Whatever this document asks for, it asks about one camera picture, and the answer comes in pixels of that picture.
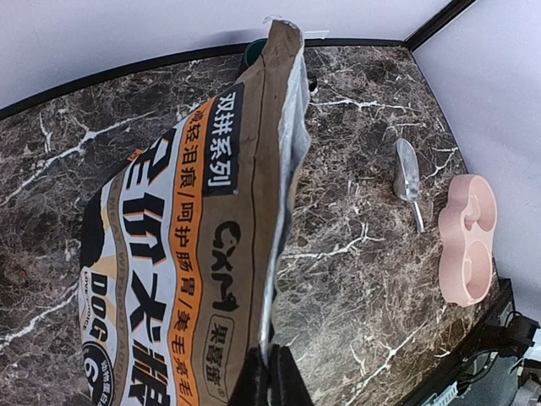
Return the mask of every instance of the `pink pet bowl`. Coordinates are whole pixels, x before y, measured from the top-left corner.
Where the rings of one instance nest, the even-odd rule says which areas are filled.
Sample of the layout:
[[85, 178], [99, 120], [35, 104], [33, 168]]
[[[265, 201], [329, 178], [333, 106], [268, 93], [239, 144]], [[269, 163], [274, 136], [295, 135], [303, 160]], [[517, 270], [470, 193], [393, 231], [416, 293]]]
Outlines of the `pink pet bowl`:
[[497, 211], [486, 179], [478, 175], [452, 179], [447, 206], [438, 221], [443, 239], [440, 289], [446, 302], [467, 307], [489, 292]]

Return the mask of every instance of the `dog food bag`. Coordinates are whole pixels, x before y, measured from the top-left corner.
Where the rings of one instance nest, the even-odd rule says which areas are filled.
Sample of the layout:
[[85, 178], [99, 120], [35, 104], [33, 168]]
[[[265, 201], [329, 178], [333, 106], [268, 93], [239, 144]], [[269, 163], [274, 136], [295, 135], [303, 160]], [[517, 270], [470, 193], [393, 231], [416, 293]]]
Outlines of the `dog food bag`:
[[253, 66], [88, 203], [79, 319], [94, 403], [224, 405], [248, 349], [266, 350], [308, 102], [301, 31], [275, 21]]

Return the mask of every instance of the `orange stripe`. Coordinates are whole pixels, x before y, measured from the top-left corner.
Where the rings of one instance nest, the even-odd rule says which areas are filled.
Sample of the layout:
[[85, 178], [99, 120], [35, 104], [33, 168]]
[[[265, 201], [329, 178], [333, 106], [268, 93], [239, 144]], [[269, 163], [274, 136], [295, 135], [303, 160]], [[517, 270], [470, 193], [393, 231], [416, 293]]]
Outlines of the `orange stripe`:
[[[168, 346], [172, 358], [177, 404], [186, 406], [199, 406], [199, 394], [192, 365], [195, 326], [199, 317], [201, 297], [203, 296], [203, 281], [197, 261], [197, 242], [203, 212], [202, 189], [205, 176], [205, 137], [213, 101], [214, 99], [211, 99], [197, 108], [188, 117], [184, 125], [183, 138], [180, 142], [177, 159], [175, 193], [169, 234], [172, 255], [177, 268], [177, 297], [169, 327]], [[190, 137], [189, 133], [193, 124], [190, 121], [195, 117], [198, 117], [199, 121], [193, 123], [200, 126], [197, 140]], [[197, 161], [183, 164], [184, 150], [188, 148], [189, 151], [193, 151], [195, 147], [197, 147]], [[192, 169], [195, 175], [193, 184], [188, 182]], [[189, 207], [191, 206], [193, 207], [191, 221], [188, 221], [186, 217], [190, 217]], [[191, 271], [183, 270], [183, 267], [185, 268], [187, 265], [184, 262], [186, 261], [186, 255], [189, 255]], [[183, 278], [186, 278], [187, 281], [185, 286]], [[190, 291], [190, 281], [193, 282], [193, 292]]]

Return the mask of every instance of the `pet food scoop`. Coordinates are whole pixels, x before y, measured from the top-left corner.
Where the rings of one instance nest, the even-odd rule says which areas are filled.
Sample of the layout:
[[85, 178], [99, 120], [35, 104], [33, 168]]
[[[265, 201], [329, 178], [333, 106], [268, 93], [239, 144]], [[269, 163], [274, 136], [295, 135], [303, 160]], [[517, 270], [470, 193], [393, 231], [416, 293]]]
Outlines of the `pet food scoop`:
[[417, 232], [422, 233], [424, 232], [424, 224], [417, 203], [420, 188], [417, 156], [412, 145], [403, 138], [396, 141], [395, 147], [396, 170], [393, 189], [397, 197], [407, 201], [412, 206], [415, 222], [417, 223]]

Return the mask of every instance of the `brown marble surface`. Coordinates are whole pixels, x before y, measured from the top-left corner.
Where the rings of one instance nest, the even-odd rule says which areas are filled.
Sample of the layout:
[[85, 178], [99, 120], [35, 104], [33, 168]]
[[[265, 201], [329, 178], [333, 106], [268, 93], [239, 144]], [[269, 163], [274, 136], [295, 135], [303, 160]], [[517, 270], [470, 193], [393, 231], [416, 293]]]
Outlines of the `brown marble surface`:
[[[279, 271], [276, 340], [317, 405], [392, 405], [486, 310], [446, 305], [437, 216], [460, 152], [402, 48], [307, 52], [312, 147]], [[90, 404], [75, 284], [86, 202], [118, 163], [235, 78], [239, 56], [110, 80], [0, 122], [0, 404]], [[393, 143], [412, 142], [427, 232], [392, 194]]]

